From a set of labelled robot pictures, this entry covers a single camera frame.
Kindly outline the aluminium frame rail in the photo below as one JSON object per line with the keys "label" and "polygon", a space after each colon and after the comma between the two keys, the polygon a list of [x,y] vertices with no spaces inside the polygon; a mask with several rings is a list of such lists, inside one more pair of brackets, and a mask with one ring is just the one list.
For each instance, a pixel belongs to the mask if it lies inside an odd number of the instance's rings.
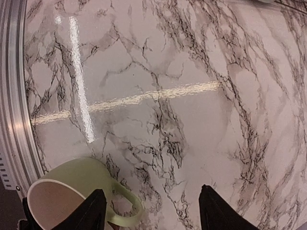
{"label": "aluminium frame rail", "polygon": [[5,189],[26,196],[43,169],[25,90],[25,0],[0,2],[0,176]]}

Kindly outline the light green mug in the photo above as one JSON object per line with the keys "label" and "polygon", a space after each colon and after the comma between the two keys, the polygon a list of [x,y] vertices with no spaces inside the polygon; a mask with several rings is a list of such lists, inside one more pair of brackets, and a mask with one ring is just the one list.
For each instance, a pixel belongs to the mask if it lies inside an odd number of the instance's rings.
{"label": "light green mug", "polygon": [[[102,189],[106,201],[106,220],[121,227],[137,225],[144,212],[139,198],[111,177],[107,167],[97,159],[84,157],[63,163],[34,182],[27,192],[30,213],[38,225],[50,230],[60,224],[95,189]],[[120,216],[110,206],[113,193],[125,197],[136,214]]]}

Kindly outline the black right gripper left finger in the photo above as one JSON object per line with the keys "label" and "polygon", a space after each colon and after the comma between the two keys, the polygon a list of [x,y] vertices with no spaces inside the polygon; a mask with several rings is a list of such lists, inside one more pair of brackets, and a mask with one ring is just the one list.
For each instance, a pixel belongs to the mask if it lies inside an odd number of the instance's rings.
{"label": "black right gripper left finger", "polygon": [[95,189],[53,230],[103,230],[105,228],[106,205],[104,191]]}

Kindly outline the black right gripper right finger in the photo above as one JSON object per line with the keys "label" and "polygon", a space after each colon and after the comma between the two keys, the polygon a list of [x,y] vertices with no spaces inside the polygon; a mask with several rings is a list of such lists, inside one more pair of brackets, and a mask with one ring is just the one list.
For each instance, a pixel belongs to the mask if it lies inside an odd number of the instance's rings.
{"label": "black right gripper right finger", "polygon": [[202,186],[199,207],[203,230],[258,230],[209,185]]}

